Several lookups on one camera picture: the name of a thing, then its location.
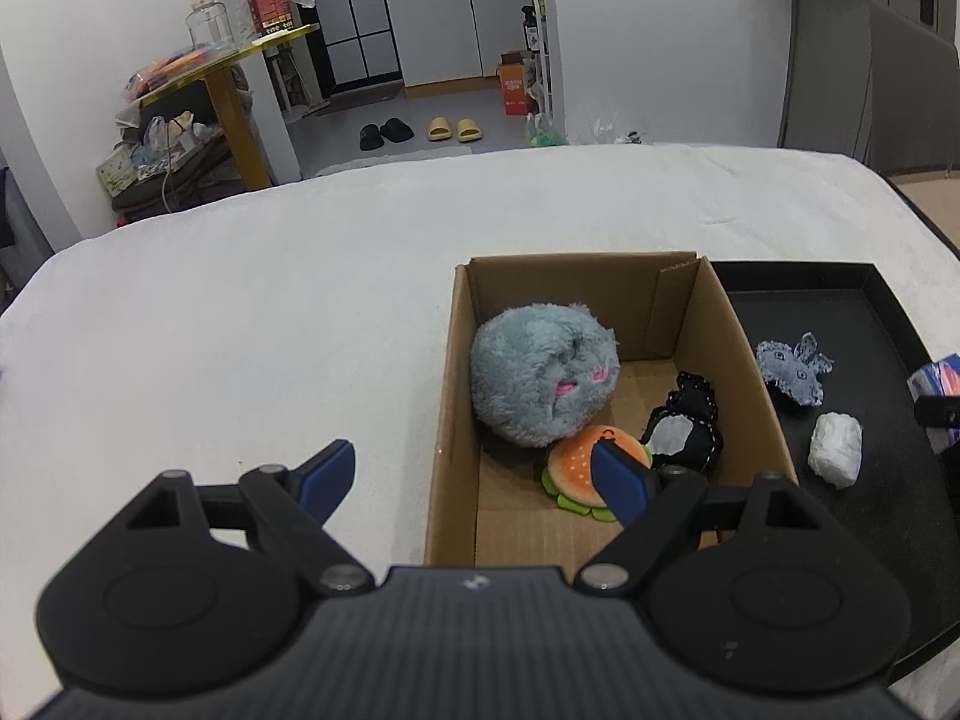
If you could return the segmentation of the blue tissue packet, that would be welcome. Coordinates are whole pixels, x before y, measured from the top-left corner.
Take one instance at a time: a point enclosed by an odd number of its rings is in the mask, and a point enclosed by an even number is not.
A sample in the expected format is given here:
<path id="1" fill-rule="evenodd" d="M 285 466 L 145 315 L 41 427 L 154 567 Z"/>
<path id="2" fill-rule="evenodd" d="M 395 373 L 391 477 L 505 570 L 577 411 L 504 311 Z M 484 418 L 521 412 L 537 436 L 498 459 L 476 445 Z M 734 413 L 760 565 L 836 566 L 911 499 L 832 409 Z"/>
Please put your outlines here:
<path id="1" fill-rule="evenodd" d="M 911 374 L 908 390 L 914 402 L 921 395 L 958 395 L 960 397 L 960 356 L 948 355 Z"/>

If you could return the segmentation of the white paper ball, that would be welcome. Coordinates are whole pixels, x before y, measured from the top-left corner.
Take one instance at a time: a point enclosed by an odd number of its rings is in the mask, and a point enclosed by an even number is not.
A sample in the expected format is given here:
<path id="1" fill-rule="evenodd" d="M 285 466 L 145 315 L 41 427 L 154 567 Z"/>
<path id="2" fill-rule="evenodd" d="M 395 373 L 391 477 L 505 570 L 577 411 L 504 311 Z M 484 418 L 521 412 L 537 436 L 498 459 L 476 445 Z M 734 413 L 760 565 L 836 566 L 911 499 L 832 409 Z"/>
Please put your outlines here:
<path id="1" fill-rule="evenodd" d="M 854 416 L 823 413 L 811 435 L 807 465 L 836 489 L 854 486 L 861 472 L 862 426 Z"/>

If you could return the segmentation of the grey blue knitted cloth toy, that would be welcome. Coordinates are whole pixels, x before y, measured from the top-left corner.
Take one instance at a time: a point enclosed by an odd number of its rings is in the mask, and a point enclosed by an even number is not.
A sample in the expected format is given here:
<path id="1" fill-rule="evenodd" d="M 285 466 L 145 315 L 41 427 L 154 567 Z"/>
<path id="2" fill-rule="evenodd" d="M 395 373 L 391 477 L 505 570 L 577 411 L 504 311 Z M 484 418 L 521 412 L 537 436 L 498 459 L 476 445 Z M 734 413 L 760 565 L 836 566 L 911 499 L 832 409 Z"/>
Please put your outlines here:
<path id="1" fill-rule="evenodd" d="M 835 363 L 823 353 L 814 333 L 804 332 L 796 344 L 763 340 L 755 348 L 755 361 L 763 382 L 797 406 L 822 406 L 822 377 Z"/>

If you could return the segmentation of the black white plush toy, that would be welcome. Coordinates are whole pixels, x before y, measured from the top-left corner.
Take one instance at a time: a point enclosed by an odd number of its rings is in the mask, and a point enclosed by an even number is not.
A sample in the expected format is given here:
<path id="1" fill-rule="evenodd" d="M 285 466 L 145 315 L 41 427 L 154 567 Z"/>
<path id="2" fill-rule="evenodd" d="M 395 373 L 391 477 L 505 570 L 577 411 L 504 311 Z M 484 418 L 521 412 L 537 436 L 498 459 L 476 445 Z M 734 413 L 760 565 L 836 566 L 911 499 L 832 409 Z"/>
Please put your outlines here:
<path id="1" fill-rule="evenodd" d="M 651 411 L 640 442 L 654 470 L 674 465 L 711 476 L 724 449 L 713 385 L 680 371 L 664 405 Z"/>

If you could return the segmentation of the hamburger plush toy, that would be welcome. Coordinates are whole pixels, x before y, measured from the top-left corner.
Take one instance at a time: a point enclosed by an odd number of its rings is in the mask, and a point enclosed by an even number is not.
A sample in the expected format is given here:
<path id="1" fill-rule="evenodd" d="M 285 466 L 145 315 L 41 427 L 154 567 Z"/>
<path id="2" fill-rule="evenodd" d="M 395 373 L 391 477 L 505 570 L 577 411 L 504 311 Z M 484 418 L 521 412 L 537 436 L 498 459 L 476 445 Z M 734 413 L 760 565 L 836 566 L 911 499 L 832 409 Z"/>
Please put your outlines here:
<path id="1" fill-rule="evenodd" d="M 651 468 L 651 454 L 638 439 L 618 427 L 592 424 L 578 434 L 560 440 L 550 450 L 540 483 L 563 511 L 592 517 L 597 522 L 613 522 L 615 515 L 597 493 L 590 477 L 592 449 L 601 439 L 612 440 L 633 460 Z"/>

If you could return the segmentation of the black shallow tray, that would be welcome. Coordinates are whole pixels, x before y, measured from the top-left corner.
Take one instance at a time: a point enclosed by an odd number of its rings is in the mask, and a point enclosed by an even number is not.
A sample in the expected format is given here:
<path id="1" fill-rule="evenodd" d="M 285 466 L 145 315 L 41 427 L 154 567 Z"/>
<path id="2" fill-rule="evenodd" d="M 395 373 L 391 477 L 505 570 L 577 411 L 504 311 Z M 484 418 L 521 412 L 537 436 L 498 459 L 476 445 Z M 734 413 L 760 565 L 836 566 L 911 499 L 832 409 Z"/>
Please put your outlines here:
<path id="1" fill-rule="evenodd" d="M 840 491 L 807 465 L 817 410 L 771 397 L 802 488 L 900 580 L 913 628 L 893 667 L 905 678 L 958 637 L 958 452 L 935 454 L 908 379 L 929 364 L 893 291 L 870 263 L 719 262 L 748 341 L 796 344 L 812 333 L 832 358 L 822 408 L 864 431 L 861 472 Z"/>

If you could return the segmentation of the brown cardboard box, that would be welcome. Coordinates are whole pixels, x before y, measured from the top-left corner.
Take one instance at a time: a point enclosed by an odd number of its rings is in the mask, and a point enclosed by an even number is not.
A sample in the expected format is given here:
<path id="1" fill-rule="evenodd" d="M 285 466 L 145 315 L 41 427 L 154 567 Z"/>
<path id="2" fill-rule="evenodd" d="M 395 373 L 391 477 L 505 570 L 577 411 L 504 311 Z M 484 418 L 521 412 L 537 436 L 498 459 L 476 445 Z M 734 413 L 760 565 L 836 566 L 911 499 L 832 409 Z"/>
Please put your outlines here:
<path id="1" fill-rule="evenodd" d="M 532 400 L 547 415 L 571 415 L 586 395 L 601 394 L 597 424 L 638 437 L 679 374 L 690 372 L 713 387 L 719 406 L 724 447 L 709 483 L 796 474 L 754 350 L 708 260 L 692 252 L 473 259 L 457 268 L 452 288 L 428 566 L 555 566 L 573 575 L 619 534 L 617 523 L 563 511 L 548 497 L 545 450 L 512 444 L 475 416 L 475 333 L 505 310 L 534 304 L 585 310 L 608 336 L 569 332 L 548 342 L 545 390 Z"/>

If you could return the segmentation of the grey fluffy plush ball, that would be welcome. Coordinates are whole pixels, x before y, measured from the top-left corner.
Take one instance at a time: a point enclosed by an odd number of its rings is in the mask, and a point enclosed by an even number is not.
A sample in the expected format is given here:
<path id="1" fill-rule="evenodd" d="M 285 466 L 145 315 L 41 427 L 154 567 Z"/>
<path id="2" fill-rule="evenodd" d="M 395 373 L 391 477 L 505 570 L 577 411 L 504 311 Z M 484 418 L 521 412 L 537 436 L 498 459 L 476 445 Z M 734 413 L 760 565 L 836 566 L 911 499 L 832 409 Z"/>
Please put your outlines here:
<path id="1" fill-rule="evenodd" d="M 547 447 L 576 434 L 607 405 L 620 369 L 615 333 L 585 305 L 506 309 L 473 337 L 473 412 L 511 444 Z"/>

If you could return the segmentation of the clutter pile under table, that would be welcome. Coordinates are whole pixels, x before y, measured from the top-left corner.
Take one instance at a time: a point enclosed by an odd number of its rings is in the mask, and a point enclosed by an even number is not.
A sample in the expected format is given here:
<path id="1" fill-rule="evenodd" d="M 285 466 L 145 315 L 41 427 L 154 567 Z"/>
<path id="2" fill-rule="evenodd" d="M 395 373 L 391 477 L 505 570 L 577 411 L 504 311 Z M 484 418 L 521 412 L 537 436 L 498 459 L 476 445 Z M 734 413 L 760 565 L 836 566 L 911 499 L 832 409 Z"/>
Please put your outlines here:
<path id="1" fill-rule="evenodd" d="M 192 210 L 244 192 L 239 167 L 210 103 L 137 107 L 96 167 L 119 226 Z"/>

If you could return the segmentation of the black slipper left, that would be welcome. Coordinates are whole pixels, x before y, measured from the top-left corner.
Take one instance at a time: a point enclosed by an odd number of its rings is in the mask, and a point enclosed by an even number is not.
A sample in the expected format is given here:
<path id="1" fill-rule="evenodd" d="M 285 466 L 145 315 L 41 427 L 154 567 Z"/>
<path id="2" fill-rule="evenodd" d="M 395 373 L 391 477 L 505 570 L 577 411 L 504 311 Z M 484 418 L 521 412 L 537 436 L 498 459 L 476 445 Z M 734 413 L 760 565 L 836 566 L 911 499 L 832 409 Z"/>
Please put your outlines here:
<path id="1" fill-rule="evenodd" d="M 381 128 L 376 124 L 365 125 L 359 132 L 359 149 L 361 151 L 374 151 L 384 146 L 384 138 L 381 135 Z"/>

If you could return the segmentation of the black slipper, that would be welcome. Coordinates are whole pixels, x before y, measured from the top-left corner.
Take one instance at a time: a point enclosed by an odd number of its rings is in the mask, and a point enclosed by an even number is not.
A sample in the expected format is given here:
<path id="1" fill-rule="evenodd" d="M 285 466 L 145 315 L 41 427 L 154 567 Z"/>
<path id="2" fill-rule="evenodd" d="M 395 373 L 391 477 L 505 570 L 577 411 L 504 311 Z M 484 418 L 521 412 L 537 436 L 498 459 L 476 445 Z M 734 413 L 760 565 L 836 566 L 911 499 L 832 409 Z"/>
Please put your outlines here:
<path id="1" fill-rule="evenodd" d="M 397 119 L 397 117 L 387 119 L 387 121 L 379 127 L 379 132 L 381 132 L 381 137 L 384 138 L 384 140 L 391 143 L 404 143 L 415 137 L 412 127 L 410 127 L 407 122 Z"/>
<path id="2" fill-rule="evenodd" d="M 374 151 L 384 146 L 384 138 L 381 135 L 381 128 L 376 124 L 365 125 L 359 132 L 359 149 L 361 151 Z"/>

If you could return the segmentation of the black slipper right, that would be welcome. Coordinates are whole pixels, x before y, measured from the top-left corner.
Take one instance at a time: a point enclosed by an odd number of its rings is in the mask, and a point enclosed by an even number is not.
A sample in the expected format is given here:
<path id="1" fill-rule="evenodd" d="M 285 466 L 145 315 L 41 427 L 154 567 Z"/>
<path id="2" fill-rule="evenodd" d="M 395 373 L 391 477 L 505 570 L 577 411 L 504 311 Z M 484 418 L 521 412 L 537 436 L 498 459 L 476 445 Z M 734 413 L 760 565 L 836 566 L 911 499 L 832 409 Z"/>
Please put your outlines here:
<path id="1" fill-rule="evenodd" d="M 407 122 L 397 119 L 397 117 L 387 119 L 387 121 L 379 127 L 379 132 L 381 132 L 381 137 L 384 138 L 384 140 L 391 143 L 404 143 L 415 137 L 412 127 L 410 127 Z"/>

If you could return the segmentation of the yellow round side table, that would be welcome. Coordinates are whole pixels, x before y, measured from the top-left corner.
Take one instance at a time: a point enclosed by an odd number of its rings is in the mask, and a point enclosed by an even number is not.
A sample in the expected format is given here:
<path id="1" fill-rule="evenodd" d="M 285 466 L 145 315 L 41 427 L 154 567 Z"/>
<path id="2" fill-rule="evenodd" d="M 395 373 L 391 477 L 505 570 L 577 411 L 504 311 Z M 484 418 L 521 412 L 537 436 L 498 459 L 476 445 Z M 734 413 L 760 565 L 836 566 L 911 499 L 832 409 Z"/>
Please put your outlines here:
<path id="1" fill-rule="evenodd" d="M 247 122 L 247 115 L 242 110 L 241 98 L 235 82 L 233 82 L 231 67 L 238 65 L 241 60 L 247 59 L 251 55 L 262 54 L 269 47 L 291 43 L 291 41 L 306 37 L 318 29 L 319 25 L 317 23 L 302 25 L 295 29 L 272 32 L 268 36 L 257 37 L 252 43 L 222 50 L 218 54 L 212 55 L 210 59 L 205 60 L 202 65 L 191 68 L 182 75 L 172 78 L 171 82 L 164 83 L 163 86 L 152 89 L 140 98 L 135 99 L 135 104 L 137 106 L 153 104 L 163 99 L 164 96 L 172 94 L 184 86 L 189 86 L 190 83 L 204 82 L 245 188 L 247 190 L 263 190 L 272 187 L 267 166 L 260 157 L 256 138 L 254 138 L 254 133 L 252 133 L 249 122 Z"/>

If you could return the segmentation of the orange carton box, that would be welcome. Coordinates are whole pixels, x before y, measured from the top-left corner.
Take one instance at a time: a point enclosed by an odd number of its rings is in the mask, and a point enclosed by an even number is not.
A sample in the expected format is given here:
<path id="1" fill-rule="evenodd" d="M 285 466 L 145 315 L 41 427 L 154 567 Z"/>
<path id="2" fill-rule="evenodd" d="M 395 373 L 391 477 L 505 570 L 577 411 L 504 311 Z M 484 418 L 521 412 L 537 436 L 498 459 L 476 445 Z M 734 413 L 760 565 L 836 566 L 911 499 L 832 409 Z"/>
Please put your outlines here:
<path id="1" fill-rule="evenodd" d="M 498 83 L 501 99 L 508 117 L 526 117 L 537 112 L 539 105 L 530 94 L 530 54 L 527 50 L 512 50 L 501 55 L 498 65 Z"/>

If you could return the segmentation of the white kitchen cabinet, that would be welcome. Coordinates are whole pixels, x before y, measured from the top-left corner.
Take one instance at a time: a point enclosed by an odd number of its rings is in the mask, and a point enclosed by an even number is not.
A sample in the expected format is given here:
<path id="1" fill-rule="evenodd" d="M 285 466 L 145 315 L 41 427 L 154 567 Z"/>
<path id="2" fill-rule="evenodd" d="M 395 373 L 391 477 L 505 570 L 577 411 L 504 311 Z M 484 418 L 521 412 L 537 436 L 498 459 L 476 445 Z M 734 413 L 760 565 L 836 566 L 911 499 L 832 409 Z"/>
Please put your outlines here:
<path id="1" fill-rule="evenodd" d="M 532 0 L 386 0 L 407 88 L 493 78 L 501 55 L 524 50 Z"/>

